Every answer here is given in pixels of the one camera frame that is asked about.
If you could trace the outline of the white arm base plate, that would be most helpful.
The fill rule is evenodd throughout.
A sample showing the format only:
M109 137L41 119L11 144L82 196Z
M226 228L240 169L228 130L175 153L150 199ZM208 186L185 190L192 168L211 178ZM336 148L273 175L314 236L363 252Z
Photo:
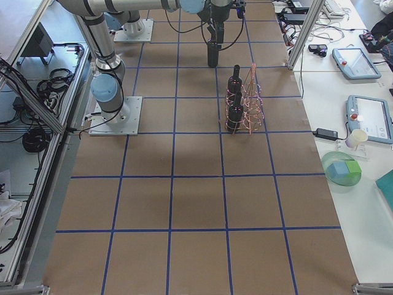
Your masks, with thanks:
M122 30L115 33L116 43L141 43L150 42L154 21L152 19L139 19L136 22L126 22Z

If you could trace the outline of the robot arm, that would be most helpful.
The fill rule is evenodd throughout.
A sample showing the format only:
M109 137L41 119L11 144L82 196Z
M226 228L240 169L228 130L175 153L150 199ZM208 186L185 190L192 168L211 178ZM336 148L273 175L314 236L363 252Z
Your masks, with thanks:
M182 9L188 14L197 14L204 24L208 25L211 39L215 44L224 43L225 22L230 11L236 10L237 17L244 23L245 1L162 1L163 8L168 12Z
M101 108L105 122L116 124L125 119L129 111L125 107L122 90L125 65L116 54L114 42L109 36L104 14L114 16L121 25L140 24L140 10L175 11L183 9L188 13L200 12L205 2L196 8L195 1L60 1L63 8L80 21L80 27L95 54L98 76L93 78L90 90Z

